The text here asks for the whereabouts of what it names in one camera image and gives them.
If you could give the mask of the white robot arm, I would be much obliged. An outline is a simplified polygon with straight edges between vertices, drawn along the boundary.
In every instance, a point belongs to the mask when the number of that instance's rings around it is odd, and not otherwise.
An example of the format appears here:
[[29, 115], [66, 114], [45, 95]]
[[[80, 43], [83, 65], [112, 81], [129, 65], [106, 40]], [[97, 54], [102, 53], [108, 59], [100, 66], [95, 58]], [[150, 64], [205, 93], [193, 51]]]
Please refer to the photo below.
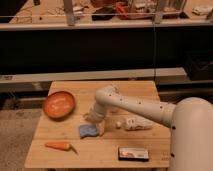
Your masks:
[[168, 171], [213, 170], [213, 104], [189, 97], [177, 104], [124, 96], [114, 86], [95, 92], [95, 103], [86, 114], [92, 123], [102, 122], [110, 107], [152, 120], [171, 130]]

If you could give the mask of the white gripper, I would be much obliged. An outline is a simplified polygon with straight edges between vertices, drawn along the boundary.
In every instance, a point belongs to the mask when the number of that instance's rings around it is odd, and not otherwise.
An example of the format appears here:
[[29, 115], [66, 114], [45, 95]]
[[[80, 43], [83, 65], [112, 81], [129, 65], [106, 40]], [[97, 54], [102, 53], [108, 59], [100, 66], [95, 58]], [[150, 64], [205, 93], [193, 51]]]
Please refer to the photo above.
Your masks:
[[103, 136], [105, 133], [106, 121], [105, 116], [107, 114], [107, 107], [105, 105], [95, 103], [88, 113], [84, 115], [84, 119], [91, 123], [98, 123], [97, 129], [99, 136]]

